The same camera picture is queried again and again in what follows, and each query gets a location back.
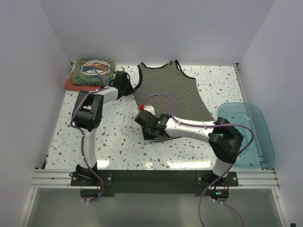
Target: glass panel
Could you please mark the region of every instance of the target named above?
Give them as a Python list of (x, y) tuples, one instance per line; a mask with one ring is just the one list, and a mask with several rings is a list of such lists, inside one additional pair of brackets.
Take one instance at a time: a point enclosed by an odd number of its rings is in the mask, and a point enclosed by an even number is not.
[[(29, 227), (198, 227), (199, 197), (176, 194), (116, 194), (87, 205), (78, 189), (39, 189)], [(246, 227), (281, 227), (271, 190), (231, 190), (228, 204)], [(240, 227), (237, 214), (226, 206), (202, 200), (207, 227)]]

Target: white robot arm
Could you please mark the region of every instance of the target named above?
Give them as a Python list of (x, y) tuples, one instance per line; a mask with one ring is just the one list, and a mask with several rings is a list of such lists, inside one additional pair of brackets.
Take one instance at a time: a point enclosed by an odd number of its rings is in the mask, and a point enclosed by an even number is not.
[(209, 143), (217, 157), (213, 168), (213, 173), (217, 176), (221, 176), (236, 162), (243, 141), (243, 135), (233, 126), (214, 127), (218, 124), (229, 124), (225, 118), (218, 118), (215, 122), (195, 122), (177, 117), (173, 119), (168, 114), (157, 118), (153, 107), (145, 106), (134, 120), (154, 138), (187, 137)]

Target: black mounting plate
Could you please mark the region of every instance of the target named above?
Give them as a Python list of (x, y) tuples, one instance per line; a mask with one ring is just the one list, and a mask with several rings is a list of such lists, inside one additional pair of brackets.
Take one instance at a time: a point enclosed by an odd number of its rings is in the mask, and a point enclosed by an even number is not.
[[(104, 182), (103, 197), (114, 197), (115, 193), (162, 193), (194, 194), (200, 196), (202, 191), (217, 176), (212, 170), (97, 170)], [(229, 172), (225, 178), (230, 187), (239, 186), (235, 172)], [(225, 186), (218, 182), (216, 186)], [(88, 186), (85, 182), (71, 179), (71, 186)], [(83, 194), (96, 189), (82, 189)]]

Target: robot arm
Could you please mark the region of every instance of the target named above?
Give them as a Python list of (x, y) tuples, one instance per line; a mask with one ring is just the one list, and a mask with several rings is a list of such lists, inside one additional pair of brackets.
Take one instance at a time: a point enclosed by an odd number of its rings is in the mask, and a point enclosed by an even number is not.
[[(187, 137), (209, 143), (217, 157), (213, 173), (221, 176), (227, 168), (236, 162), (237, 154), (240, 151), (243, 135), (230, 127), (213, 127), (218, 124), (228, 124), (225, 118), (218, 118), (215, 122), (195, 122), (176, 118), (172, 119), (170, 115), (162, 114), (159, 118), (154, 116), (153, 107), (147, 106), (141, 110), (135, 117), (135, 121), (143, 127), (147, 133), (154, 138), (162, 136)], [(204, 125), (204, 127), (194, 127), (188, 125)]]
[[(111, 82), (106, 89), (98, 93), (91, 93), (74, 118), (75, 126), (85, 130), (85, 138), (88, 140), (84, 143), (84, 150), (87, 151), (85, 157), (91, 168), (97, 162), (95, 155), (96, 131), (101, 122), (103, 105), (122, 96), (132, 94), (134, 91), (127, 72), (117, 71), (115, 79)], [(73, 115), (86, 94), (85, 91), (79, 92), (72, 112)], [(79, 165), (84, 168), (87, 167), (83, 160)]]

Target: striped tank top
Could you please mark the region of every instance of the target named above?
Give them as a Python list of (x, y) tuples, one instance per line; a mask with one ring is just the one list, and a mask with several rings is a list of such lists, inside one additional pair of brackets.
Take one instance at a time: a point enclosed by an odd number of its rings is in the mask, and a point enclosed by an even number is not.
[[(147, 67), (143, 62), (138, 65), (139, 84), (135, 87), (134, 98), (137, 106), (146, 97), (163, 93), (174, 100), (176, 117), (208, 122), (213, 121), (211, 113), (208, 111), (199, 94), (196, 79), (187, 76), (181, 69), (177, 60), (171, 61), (158, 68)], [(171, 103), (166, 97), (153, 97), (144, 105), (151, 105), (155, 110), (155, 116), (171, 113)], [(173, 138), (160, 138), (154, 140), (167, 140)]]

